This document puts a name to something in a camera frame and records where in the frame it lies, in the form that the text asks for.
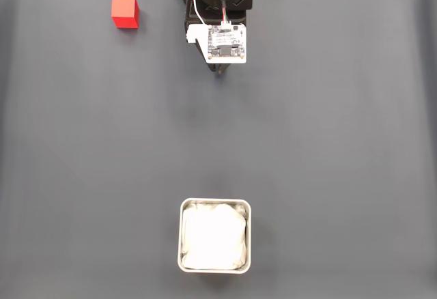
red block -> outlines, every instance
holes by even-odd
[[[112,0],[111,17],[117,28],[138,28],[139,8],[137,0]]]

gray table surface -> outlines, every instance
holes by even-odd
[[[436,298],[422,0],[254,0],[219,79],[138,2],[0,1],[1,299]],[[187,197],[251,204],[245,275],[179,270]]]

metal container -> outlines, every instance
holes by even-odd
[[[246,263],[236,270],[194,270],[185,268],[182,265],[182,213],[190,203],[227,203],[228,205],[243,205],[247,212],[246,218]],[[179,242],[178,242],[178,265],[181,270],[187,273],[217,273],[217,274],[243,274],[251,267],[251,231],[252,231],[252,209],[251,205],[245,200],[239,199],[209,199],[209,198],[188,198],[180,205],[179,217]]]

electronic chip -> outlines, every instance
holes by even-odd
[[[246,47],[244,25],[215,25],[208,28],[208,59],[244,58]]]

white cloth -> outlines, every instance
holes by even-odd
[[[190,204],[182,215],[182,264],[196,270],[235,270],[246,263],[242,205]]]

